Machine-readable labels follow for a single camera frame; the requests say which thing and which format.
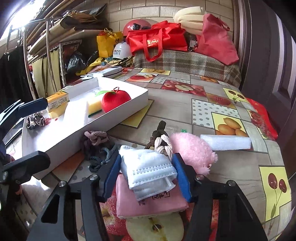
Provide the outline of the black white patterned scrunchie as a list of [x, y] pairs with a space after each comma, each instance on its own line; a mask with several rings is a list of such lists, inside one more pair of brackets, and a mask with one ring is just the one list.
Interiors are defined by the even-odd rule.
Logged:
[[37, 112], [34, 114], [31, 114], [27, 118], [27, 124], [26, 127], [29, 130], [35, 130], [39, 127], [45, 126], [45, 118], [43, 117], [42, 112]]

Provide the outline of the yellow bamboo tissue pack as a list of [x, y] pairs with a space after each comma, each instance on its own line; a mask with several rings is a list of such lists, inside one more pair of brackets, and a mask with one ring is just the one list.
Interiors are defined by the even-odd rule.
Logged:
[[69, 102], [69, 94], [63, 90], [56, 92], [55, 94], [46, 98], [48, 101], [48, 106], [46, 110], [51, 112], [53, 109], [58, 108], [65, 102]]

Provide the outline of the yellow green sponge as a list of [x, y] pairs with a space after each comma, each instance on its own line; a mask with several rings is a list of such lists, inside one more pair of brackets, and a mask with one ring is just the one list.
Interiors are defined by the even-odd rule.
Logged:
[[102, 95], [91, 97], [87, 100], [88, 115], [91, 116], [102, 110]]

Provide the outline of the mauve braided scrunchie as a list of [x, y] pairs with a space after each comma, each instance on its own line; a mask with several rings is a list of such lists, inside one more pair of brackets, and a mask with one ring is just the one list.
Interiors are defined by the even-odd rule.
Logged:
[[103, 131], [86, 131], [84, 135], [90, 140], [93, 146], [98, 146], [109, 141], [107, 133]]

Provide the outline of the pink fluffy plush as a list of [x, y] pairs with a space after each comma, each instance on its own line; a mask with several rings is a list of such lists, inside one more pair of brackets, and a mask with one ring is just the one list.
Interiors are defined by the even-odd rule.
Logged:
[[218, 161], [217, 154], [201, 138], [191, 133], [173, 133], [170, 136], [173, 152], [179, 153], [186, 165], [197, 174], [207, 176], [212, 164]]

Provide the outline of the dark blue scrunchie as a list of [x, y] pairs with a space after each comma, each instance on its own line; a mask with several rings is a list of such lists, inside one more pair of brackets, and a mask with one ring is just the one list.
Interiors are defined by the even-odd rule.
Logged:
[[113, 155], [115, 157], [118, 155], [118, 146], [112, 141], [94, 146], [90, 140], [86, 140], [82, 144], [82, 150], [85, 160], [90, 162], [89, 170], [92, 173], [98, 172], [102, 166], [111, 160]]

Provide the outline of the pink tissue pack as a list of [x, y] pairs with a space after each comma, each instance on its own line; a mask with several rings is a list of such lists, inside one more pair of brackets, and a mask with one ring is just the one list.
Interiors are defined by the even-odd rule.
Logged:
[[177, 181], [174, 180], [173, 183], [176, 186], [172, 190], [137, 201], [133, 191], [128, 188], [124, 176], [118, 175], [116, 180], [117, 217], [120, 219], [154, 217], [184, 211], [189, 204], [182, 196]]

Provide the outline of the red plush apple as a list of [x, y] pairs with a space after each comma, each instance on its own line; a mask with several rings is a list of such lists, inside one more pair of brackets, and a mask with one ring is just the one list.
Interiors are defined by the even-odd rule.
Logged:
[[130, 101], [132, 98], [130, 95], [121, 90], [119, 87], [115, 87], [113, 90], [101, 90], [96, 93], [96, 96], [102, 95], [101, 106], [102, 110], [107, 113], [120, 105]]

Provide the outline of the white foam block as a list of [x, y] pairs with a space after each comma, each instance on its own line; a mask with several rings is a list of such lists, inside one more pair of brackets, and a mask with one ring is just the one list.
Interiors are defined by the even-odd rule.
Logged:
[[200, 135], [213, 151], [248, 150], [251, 148], [249, 137], [230, 135]]

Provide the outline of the brown beige braided scrunchie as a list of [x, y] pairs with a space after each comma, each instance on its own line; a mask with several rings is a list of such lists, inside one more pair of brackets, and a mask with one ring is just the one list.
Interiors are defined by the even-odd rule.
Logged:
[[157, 129], [152, 132], [152, 136], [146, 144], [145, 149], [155, 150], [156, 152], [167, 156], [171, 161], [174, 154], [173, 146], [167, 132], [165, 131], [165, 127], [166, 122], [161, 120]]

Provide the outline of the white cardboard tray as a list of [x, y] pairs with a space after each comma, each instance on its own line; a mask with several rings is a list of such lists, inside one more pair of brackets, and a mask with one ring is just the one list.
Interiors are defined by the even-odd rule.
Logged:
[[[105, 113], [88, 115], [87, 100], [100, 90], [114, 88], [126, 91], [131, 100]], [[49, 124], [35, 130], [23, 125], [22, 154], [45, 152], [51, 164], [49, 168], [34, 174], [38, 180], [80, 150], [80, 139], [86, 131], [108, 131], [148, 104], [148, 90], [116, 79], [105, 77], [84, 80], [65, 89], [69, 102], [64, 114], [50, 120]]]

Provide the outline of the white power bank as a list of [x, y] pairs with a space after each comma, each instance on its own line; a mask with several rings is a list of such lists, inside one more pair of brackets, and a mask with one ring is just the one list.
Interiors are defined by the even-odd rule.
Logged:
[[112, 66], [109, 68], [105, 68], [101, 71], [93, 72], [92, 75], [94, 77], [107, 77], [112, 78], [114, 76], [118, 76], [122, 72], [123, 68], [121, 66]]

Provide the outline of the yellow bag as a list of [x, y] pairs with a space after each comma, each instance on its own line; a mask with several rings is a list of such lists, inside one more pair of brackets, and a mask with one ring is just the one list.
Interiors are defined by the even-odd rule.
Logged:
[[115, 46], [122, 41], [123, 33], [121, 31], [112, 32], [108, 28], [100, 31], [96, 37], [99, 57], [108, 58], [112, 56]]

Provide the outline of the fruit pattern tablecloth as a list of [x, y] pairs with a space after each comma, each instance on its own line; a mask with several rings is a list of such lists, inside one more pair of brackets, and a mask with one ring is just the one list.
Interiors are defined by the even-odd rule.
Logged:
[[[22, 185], [15, 210], [31, 229], [59, 181], [76, 184], [91, 159], [119, 150], [121, 173], [99, 205], [112, 240], [283, 240], [292, 196], [280, 147], [237, 87], [210, 77], [133, 68], [111, 79], [91, 73], [63, 88], [68, 102], [46, 124], [23, 129], [22, 154], [44, 151], [48, 169]], [[193, 223], [193, 187], [175, 156], [214, 182], [237, 185], [254, 209], [259, 228], [234, 224], [222, 233], [221, 198]]]

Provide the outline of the white helmet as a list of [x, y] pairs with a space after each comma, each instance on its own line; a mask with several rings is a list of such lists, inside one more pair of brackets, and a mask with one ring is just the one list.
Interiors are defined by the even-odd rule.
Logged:
[[126, 42], [121, 42], [116, 44], [113, 49], [112, 57], [115, 59], [125, 59], [132, 56], [132, 52], [130, 50], [130, 46]]

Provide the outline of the red printed gift bag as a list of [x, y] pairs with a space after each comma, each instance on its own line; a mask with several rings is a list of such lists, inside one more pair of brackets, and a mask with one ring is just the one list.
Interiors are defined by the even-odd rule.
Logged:
[[276, 141], [278, 132], [270, 122], [268, 112], [265, 107], [253, 99], [247, 98], [249, 103], [254, 107], [255, 111], [250, 111], [251, 122], [259, 128], [262, 136], [266, 139]]

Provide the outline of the red helmet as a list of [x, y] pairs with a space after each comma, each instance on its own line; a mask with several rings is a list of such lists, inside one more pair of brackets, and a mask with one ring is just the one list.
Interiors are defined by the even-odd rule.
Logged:
[[123, 28], [123, 36], [126, 37], [130, 31], [148, 30], [152, 25], [144, 19], [133, 19], [125, 24]]

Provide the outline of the shiny red tote bag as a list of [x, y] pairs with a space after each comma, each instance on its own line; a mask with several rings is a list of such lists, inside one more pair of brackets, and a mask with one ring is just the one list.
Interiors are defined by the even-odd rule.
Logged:
[[162, 21], [152, 25], [149, 30], [130, 31], [126, 42], [132, 54], [143, 51], [147, 61], [157, 60], [164, 50], [186, 52], [188, 45], [185, 39], [185, 29], [180, 23]]

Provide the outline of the plaid covered sofa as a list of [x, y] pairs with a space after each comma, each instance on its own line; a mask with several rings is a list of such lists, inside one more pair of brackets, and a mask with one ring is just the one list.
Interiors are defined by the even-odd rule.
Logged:
[[234, 87], [239, 87], [241, 83], [238, 65], [225, 65], [214, 58], [194, 52], [164, 50], [157, 60], [149, 62], [144, 52], [138, 51], [133, 58], [133, 66], [206, 76]]

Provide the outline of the cream foam roll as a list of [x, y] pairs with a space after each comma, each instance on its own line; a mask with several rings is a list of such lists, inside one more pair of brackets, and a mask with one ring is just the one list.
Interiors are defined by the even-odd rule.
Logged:
[[200, 6], [192, 6], [177, 11], [173, 20], [181, 24], [181, 28], [193, 35], [201, 35], [205, 10]]

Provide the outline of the red fabric bag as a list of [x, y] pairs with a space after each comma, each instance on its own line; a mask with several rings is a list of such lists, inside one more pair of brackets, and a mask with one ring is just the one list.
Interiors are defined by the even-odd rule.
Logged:
[[228, 31], [230, 28], [224, 21], [212, 14], [205, 14], [202, 33], [194, 52], [214, 58], [224, 65], [235, 64], [239, 57]]

